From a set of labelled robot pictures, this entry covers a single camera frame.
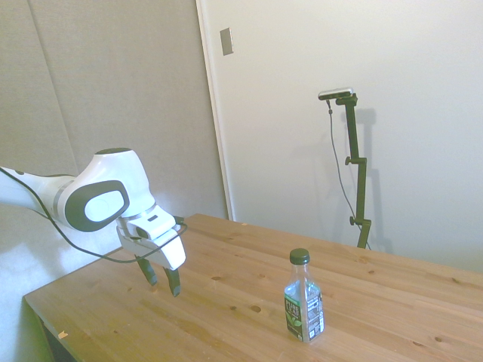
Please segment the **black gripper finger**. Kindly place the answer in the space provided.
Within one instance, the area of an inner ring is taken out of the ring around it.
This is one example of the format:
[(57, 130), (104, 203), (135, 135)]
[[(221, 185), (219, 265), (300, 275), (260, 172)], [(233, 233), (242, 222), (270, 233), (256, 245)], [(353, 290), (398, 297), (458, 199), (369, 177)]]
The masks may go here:
[(171, 270), (169, 268), (163, 268), (163, 270), (168, 279), (168, 285), (169, 285), (171, 294), (174, 297), (179, 296), (181, 291), (179, 271), (177, 269)]
[(142, 271), (148, 283), (151, 286), (155, 286), (158, 283), (158, 279), (153, 267), (151, 266), (150, 261), (147, 260), (146, 258), (138, 259), (137, 264), (139, 265), (140, 270)]

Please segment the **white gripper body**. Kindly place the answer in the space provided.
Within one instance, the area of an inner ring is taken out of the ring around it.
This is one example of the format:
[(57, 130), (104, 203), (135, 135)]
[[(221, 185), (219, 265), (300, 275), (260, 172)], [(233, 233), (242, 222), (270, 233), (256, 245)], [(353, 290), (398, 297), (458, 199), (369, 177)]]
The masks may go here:
[(146, 258), (150, 262), (154, 262), (170, 270), (178, 269), (186, 261), (186, 254), (181, 238), (173, 229), (170, 229), (155, 240), (148, 240), (141, 237), (134, 239), (119, 226), (116, 227), (116, 231), (123, 248), (132, 252), (137, 257), (149, 254)]

